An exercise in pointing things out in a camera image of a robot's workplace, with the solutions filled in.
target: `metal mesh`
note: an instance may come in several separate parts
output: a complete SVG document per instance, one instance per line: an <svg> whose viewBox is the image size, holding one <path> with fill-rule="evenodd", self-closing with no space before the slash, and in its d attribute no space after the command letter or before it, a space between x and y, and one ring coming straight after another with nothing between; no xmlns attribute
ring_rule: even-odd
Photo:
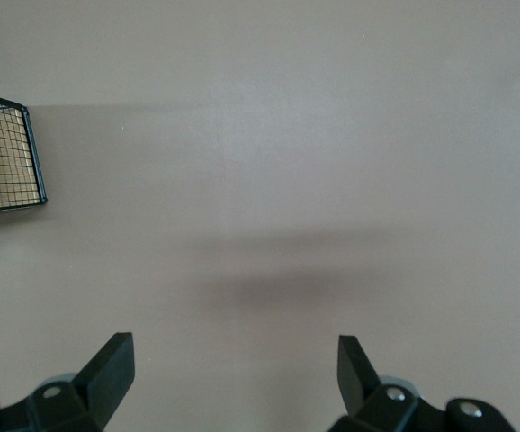
<svg viewBox="0 0 520 432"><path fill-rule="evenodd" d="M3 103L0 103L0 210L44 203L46 198L25 108Z"/></svg>

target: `black plastic bracket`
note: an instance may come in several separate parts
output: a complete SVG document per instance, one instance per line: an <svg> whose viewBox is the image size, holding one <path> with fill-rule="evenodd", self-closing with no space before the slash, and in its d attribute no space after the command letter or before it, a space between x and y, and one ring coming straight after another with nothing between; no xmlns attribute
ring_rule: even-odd
<svg viewBox="0 0 520 432"><path fill-rule="evenodd" d="M0 432L102 432L134 380L131 333L116 333L71 382L0 409Z"/></svg>
<svg viewBox="0 0 520 432"><path fill-rule="evenodd" d="M440 411L405 387L382 384L354 336L338 341L337 377L348 415L328 432L515 432L482 400L453 399Z"/></svg>

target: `wire mesh basket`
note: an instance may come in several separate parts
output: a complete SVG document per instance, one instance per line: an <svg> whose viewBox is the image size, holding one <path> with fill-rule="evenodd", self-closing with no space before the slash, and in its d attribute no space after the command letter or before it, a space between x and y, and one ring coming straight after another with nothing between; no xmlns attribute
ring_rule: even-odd
<svg viewBox="0 0 520 432"><path fill-rule="evenodd" d="M28 110L0 98L0 211L46 201Z"/></svg>

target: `black wire frame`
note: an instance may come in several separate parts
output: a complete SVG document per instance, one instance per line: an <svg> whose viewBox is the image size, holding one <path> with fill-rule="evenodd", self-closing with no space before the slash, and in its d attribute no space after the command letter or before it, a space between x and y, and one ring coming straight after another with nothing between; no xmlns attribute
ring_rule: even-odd
<svg viewBox="0 0 520 432"><path fill-rule="evenodd" d="M34 203L21 204L21 205L6 205L0 207L1 211L6 210L14 210L14 209L22 209L26 207L34 207L36 205L42 205L48 201L48 197L46 195L46 189L44 188L44 181L42 180L42 172L40 171L40 162L38 160L38 153L36 151L36 145L34 144L34 134L32 133L32 126L30 122L30 114L28 113L28 108L24 105L8 101L0 97L0 110L2 109L15 109L18 110L22 114L22 125L24 127L24 133L26 135L26 139L28 141L28 150L30 152L32 167L34 170L34 180L37 185L37 192L39 196L39 200Z"/></svg>

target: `screw head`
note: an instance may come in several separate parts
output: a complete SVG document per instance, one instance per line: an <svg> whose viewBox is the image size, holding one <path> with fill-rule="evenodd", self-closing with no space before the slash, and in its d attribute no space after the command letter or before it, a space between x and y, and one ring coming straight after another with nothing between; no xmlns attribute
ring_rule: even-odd
<svg viewBox="0 0 520 432"><path fill-rule="evenodd" d="M406 394L398 387L389 387L386 394L393 401L403 401L406 399Z"/></svg>
<svg viewBox="0 0 520 432"><path fill-rule="evenodd" d="M53 398L54 396L58 396L62 392L59 387L50 387L49 389L46 389L44 393L42 393L42 397L44 399Z"/></svg>
<svg viewBox="0 0 520 432"><path fill-rule="evenodd" d="M469 417L482 417L482 410L478 405L472 402L462 402L460 404L460 410Z"/></svg>

